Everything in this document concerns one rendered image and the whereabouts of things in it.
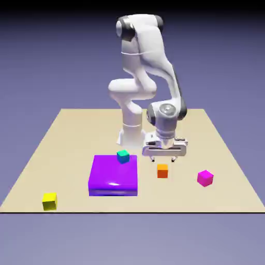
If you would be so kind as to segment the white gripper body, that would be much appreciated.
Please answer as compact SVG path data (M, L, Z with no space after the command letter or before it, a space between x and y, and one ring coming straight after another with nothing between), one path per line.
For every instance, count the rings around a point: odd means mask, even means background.
M147 142L142 149L143 156L185 156L188 141L174 140L173 146L163 149L160 141Z

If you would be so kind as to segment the small orange cube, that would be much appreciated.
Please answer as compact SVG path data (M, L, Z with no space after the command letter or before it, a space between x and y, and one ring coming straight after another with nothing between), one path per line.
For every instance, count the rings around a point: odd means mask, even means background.
M168 178L168 165L167 164L157 165L157 177L160 179Z

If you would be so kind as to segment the small teal cube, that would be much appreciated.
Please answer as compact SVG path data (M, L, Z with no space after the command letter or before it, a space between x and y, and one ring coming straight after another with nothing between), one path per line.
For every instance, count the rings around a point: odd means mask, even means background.
M129 162L130 154L126 150L120 150L116 153L117 160L120 164Z

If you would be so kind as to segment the small magenta cube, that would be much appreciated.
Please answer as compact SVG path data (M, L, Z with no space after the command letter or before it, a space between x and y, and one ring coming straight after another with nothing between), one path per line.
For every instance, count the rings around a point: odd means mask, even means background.
M207 170L203 170L203 171L198 172L197 182L203 187L206 187L213 183L213 178L214 178L214 175L211 172Z

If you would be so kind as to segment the small yellow cube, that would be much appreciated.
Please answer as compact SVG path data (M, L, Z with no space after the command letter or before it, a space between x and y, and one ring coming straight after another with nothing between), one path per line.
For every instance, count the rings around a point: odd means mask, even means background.
M57 193L44 193L42 198L42 206L44 211L57 209Z

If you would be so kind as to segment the large purple box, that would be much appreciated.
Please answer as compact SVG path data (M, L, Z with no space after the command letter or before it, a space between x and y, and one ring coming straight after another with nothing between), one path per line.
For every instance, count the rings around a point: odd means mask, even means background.
M137 156L122 164L116 155L95 155L88 190L90 196L137 196Z

